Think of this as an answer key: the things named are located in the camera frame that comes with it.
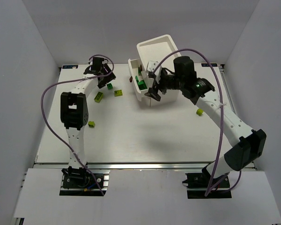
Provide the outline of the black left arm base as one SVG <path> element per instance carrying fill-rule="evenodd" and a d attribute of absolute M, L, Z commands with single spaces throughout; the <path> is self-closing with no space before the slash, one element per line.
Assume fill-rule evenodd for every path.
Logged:
<path fill-rule="evenodd" d="M 94 173 L 94 177 L 84 168 L 61 169 L 60 196 L 99 196 L 103 197 L 108 187 L 108 175 Z"/>

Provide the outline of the small lime lego brick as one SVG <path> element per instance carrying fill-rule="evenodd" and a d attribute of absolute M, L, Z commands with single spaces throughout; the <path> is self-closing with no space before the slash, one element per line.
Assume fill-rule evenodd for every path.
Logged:
<path fill-rule="evenodd" d="M 95 122 L 94 122 L 94 121 L 89 121 L 89 122 L 88 122 L 88 126 L 89 126 L 90 128 L 94 128 L 94 127 L 95 127 Z"/>
<path fill-rule="evenodd" d="M 198 116 L 202 116 L 203 113 L 204 113 L 204 111 L 203 111 L 202 109 L 200 109 L 200 108 L 196 111 L 196 114 L 197 114 Z"/>

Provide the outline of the dark green 2x2 lego brick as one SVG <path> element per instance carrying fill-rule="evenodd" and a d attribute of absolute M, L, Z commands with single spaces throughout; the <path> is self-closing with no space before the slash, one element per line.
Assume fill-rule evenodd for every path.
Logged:
<path fill-rule="evenodd" d="M 109 84 L 107 84 L 107 88 L 108 88 L 108 90 L 111 90 L 111 89 L 113 89 L 113 85 L 111 83 L 109 83 Z"/>

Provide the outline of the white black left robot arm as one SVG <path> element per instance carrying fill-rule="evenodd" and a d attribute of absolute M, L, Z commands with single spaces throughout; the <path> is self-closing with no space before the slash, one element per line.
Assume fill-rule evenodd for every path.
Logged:
<path fill-rule="evenodd" d="M 87 98 L 93 89 L 101 89 L 116 78 L 108 62 L 111 60 L 100 54 L 90 57 L 83 79 L 69 92 L 62 92 L 60 96 L 60 119 L 66 129 L 70 146 L 68 165 L 74 169 L 87 165 L 84 152 L 84 129 L 89 121 Z"/>

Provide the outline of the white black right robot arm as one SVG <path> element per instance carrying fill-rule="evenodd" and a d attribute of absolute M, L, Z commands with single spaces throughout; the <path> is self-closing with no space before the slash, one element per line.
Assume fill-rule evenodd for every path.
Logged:
<path fill-rule="evenodd" d="M 194 62 L 188 56 L 174 59 L 174 73 L 158 66 L 156 61 L 149 61 L 146 71 L 153 84 L 145 94 L 161 100 L 159 92 L 180 90 L 183 96 L 195 106 L 202 109 L 220 128 L 228 139 L 231 149 L 218 161 L 205 168 L 203 174 L 209 179 L 218 179 L 231 171 L 240 171 L 262 155 L 266 134 L 262 129 L 254 130 L 245 124 L 232 110 L 220 102 L 220 95 L 214 86 L 205 78 L 198 78 Z"/>

